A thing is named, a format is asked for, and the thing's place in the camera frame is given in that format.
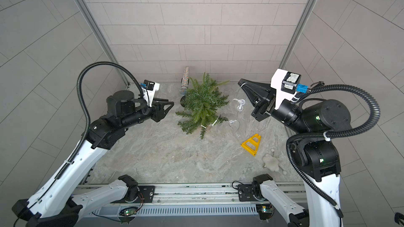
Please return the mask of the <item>clear string lights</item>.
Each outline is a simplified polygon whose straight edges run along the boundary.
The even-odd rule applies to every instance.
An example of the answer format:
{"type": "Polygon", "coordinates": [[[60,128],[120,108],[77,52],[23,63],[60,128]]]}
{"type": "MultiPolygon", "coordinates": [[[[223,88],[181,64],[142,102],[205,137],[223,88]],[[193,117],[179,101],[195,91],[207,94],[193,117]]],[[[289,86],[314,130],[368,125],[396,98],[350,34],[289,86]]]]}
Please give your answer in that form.
{"type": "Polygon", "coordinates": [[[235,140],[240,140],[243,134],[241,129],[243,124],[242,116],[247,110],[246,97],[236,82],[229,82],[220,86],[219,90],[223,95],[228,96],[228,104],[216,111],[217,118],[213,123],[198,126],[198,129],[205,131],[205,138],[213,130],[216,133],[222,133],[235,140]]]}

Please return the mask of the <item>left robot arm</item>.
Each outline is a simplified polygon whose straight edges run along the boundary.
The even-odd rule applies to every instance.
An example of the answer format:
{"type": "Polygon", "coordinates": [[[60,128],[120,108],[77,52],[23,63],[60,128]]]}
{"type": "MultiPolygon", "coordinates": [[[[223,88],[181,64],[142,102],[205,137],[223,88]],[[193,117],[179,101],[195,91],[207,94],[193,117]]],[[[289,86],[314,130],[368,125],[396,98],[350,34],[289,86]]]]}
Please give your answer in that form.
{"type": "Polygon", "coordinates": [[[73,227],[82,217],[115,201],[144,202],[138,183],[129,175],[122,175],[109,185],[92,192],[72,193],[93,166],[128,128],[148,119],[159,122],[165,118],[174,102],[167,99],[135,98],[132,91],[120,90],[109,96],[107,114],[91,123],[85,140],[72,152],[60,178],[51,179],[28,199],[18,200],[12,207],[18,219],[28,227],[73,227]]]}

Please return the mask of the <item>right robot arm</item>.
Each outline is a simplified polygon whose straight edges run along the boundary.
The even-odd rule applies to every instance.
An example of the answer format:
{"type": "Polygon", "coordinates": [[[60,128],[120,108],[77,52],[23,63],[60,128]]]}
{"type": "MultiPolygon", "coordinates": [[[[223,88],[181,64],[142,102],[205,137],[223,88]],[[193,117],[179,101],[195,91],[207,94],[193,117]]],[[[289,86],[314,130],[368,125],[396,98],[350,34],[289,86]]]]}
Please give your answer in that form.
{"type": "Polygon", "coordinates": [[[311,87],[300,84],[300,76],[288,73],[270,84],[239,81],[239,86],[252,103],[252,116],[257,121],[272,117],[294,132],[287,140],[286,153],[292,167],[303,179],[308,209],[296,204],[281,191],[268,174],[256,176],[253,195],[267,200],[290,227],[340,227],[340,157],[333,138],[346,137],[351,130],[350,112],[340,101],[320,99],[303,108],[308,96],[321,90],[350,91],[346,85],[311,87]]]}

